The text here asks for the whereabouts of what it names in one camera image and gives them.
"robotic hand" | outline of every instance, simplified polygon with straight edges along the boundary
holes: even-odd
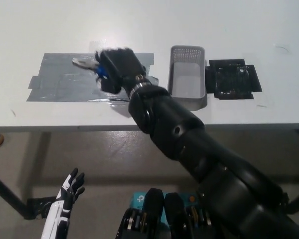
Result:
[[[72,206],[84,192],[84,173],[75,168],[64,181],[55,202],[46,218],[41,239],[66,239],[70,224]]]

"gray duct tape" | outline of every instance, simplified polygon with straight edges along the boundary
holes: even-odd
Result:
[[[153,53],[136,53],[139,61],[146,67],[147,74],[154,64]],[[113,95],[101,91],[92,71],[72,65],[73,58],[94,59],[94,54],[45,53],[38,76],[33,76],[27,101],[31,102],[127,102],[128,96],[122,90]],[[158,79],[149,76],[152,84]]]

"teal box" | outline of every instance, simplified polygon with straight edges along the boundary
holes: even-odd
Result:
[[[143,192],[136,192],[133,194],[130,207],[136,209],[142,209],[143,203],[145,199],[145,194]],[[185,207],[188,206],[196,206],[199,204],[198,197],[195,193],[179,193],[180,197],[184,201]],[[167,223],[165,209],[163,210],[163,214],[161,216],[161,223],[164,224],[164,228],[169,229],[169,225]]]

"black robotic arm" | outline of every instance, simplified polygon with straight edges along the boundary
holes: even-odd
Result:
[[[299,226],[284,213],[282,189],[213,140],[166,89],[151,85],[132,50],[106,50],[99,59],[113,86],[128,94],[138,127],[193,176],[200,201],[214,218],[244,239],[299,238]]]

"black object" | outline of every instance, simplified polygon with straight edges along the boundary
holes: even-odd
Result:
[[[164,195],[151,188],[145,195],[142,210],[128,208],[124,213],[116,239],[154,239],[163,213]]]
[[[177,193],[166,194],[164,208],[172,239],[223,239],[219,224],[201,207],[185,208]]]
[[[129,65],[129,57],[122,51],[112,50],[111,54],[125,61],[126,68],[133,68],[134,61]],[[203,122],[176,103],[165,89],[139,87],[134,80],[122,86],[127,93],[131,88],[135,91],[129,112],[137,125],[200,184],[201,205],[212,218],[243,239],[299,238],[299,226],[284,213],[285,197],[278,185],[213,140]]]
[[[186,214],[184,202],[177,193],[165,196],[165,214],[172,239],[193,239],[193,228]]]
[[[209,60],[205,69],[207,93],[220,100],[253,99],[252,92],[261,92],[254,65],[245,60]]]
[[[99,60],[109,75],[109,82],[113,85],[114,94],[119,93],[124,85],[124,89],[129,96],[136,84],[150,82],[145,78],[144,66],[131,49],[118,49],[116,52],[112,50],[102,51]]]
[[[46,218],[50,206],[55,200],[55,197],[28,199],[27,204],[25,204],[1,180],[0,196],[27,220],[36,219],[38,215]]]

